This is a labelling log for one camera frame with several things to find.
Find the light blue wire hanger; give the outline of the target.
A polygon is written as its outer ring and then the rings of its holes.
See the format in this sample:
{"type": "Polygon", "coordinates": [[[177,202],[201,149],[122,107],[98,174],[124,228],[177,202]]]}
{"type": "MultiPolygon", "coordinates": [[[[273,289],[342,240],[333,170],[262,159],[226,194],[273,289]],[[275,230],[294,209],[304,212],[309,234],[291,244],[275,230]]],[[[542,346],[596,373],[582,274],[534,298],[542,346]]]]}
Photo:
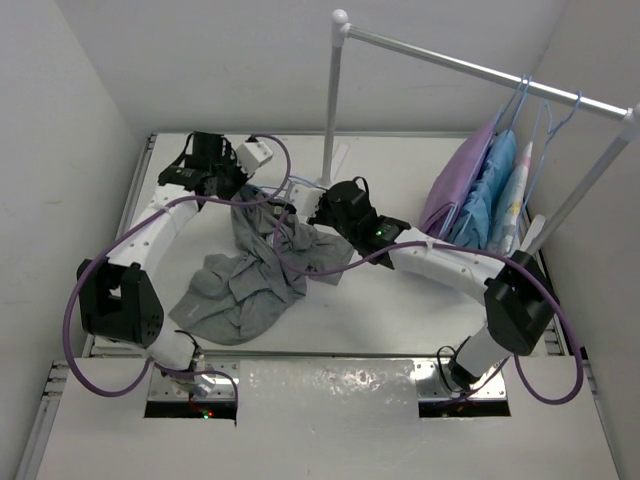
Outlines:
{"type": "Polygon", "coordinates": [[[276,200],[285,201],[297,209],[303,209],[305,205],[316,206],[326,189],[303,177],[291,175],[285,186],[276,193],[277,186],[268,186],[256,182],[249,185],[265,195],[273,195],[276,200]]]}

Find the grey adidas t shirt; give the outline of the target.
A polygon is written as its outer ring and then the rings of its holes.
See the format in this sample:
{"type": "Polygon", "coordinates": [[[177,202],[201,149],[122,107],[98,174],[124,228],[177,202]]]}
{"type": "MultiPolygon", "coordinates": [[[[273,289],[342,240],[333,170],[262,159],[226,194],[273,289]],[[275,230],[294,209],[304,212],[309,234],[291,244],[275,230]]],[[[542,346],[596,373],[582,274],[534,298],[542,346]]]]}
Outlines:
{"type": "MultiPolygon", "coordinates": [[[[273,251],[273,230],[287,207],[276,200],[231,208],[239,254],[204,258],[169,313],[180,329],[220,345],[243,344],[265,333],[306,295],[309,278],[282,265],[273,251]]],[[[293,213],[287,215],[279,238],[287,263],[308,272],[344,267],[354,255],[342,237],[304,224],[293,213]]]]}

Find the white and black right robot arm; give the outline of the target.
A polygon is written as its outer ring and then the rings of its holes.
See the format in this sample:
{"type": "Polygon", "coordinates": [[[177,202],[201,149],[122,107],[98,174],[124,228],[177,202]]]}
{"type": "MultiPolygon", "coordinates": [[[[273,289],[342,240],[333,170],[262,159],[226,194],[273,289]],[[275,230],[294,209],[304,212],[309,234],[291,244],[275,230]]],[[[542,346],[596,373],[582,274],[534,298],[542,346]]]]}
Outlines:
{"type": "Polygon", "coordinates": [[[535,259],[525,252],[494,258],[437,240],[379,214],[367,188],[354,180],[314,189],[299,206],[310,224],[334,229],[368,262],[434,280],[483,306],[483,327],[447,365],[450,381],[465,392],[492,365],[530,355],[554,316],[555,298],[535,259]]]}

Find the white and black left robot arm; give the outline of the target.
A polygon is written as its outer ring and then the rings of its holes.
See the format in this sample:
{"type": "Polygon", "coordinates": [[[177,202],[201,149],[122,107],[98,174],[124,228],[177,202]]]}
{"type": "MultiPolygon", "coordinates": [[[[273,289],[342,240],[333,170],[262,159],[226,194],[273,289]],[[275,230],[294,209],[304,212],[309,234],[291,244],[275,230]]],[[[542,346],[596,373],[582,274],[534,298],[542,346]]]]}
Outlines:
{"type": "Polygon", "coordinates": [[[196,345],[165,315],[153,274],[206,198],[230,200],[273,156],[261,142],[233,146],[222,135],[204,132],[188,139],[185,151],[159,174],[134,234],[97,264],[79,292],[85,332],[134,345],[178,371],[190,367],[196,345]]]}

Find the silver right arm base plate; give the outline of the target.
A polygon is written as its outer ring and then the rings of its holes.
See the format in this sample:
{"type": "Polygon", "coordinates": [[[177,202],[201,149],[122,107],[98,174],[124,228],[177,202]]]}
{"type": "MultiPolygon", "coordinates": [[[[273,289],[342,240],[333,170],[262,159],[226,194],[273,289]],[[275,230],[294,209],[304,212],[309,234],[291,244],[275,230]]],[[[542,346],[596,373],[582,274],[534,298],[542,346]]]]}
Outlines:
{"type": "Polygon", "coordinates": [[[414,380],[418,399],[423,402],[450,401],[459,397],[470,401],[507,400],[507,389],[498,364],[490,367],[479,381],[471,385],[470,393],[464,393],[460,387],[454,386],[451,379],[447,383],[441,379],[440,367],[435,357],[415,360],[411,378],[414,380]]]}

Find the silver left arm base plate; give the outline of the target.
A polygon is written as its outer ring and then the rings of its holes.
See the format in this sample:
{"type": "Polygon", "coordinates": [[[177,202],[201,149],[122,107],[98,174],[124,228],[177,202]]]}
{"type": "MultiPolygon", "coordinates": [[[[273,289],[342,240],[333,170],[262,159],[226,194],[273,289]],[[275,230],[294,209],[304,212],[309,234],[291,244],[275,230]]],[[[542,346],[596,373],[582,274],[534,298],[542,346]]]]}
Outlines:
{"type": "Polygon", "coordinates": [[[209,371],[209,374],[176,376],[155,369],[149,382],[147,399],[155,402],[186,401],[190,397],[199,402],[237,399],[234,388],[240,383],[238,362],[221,360],[212,363],[205,359],[195,369],[209,371]]]}

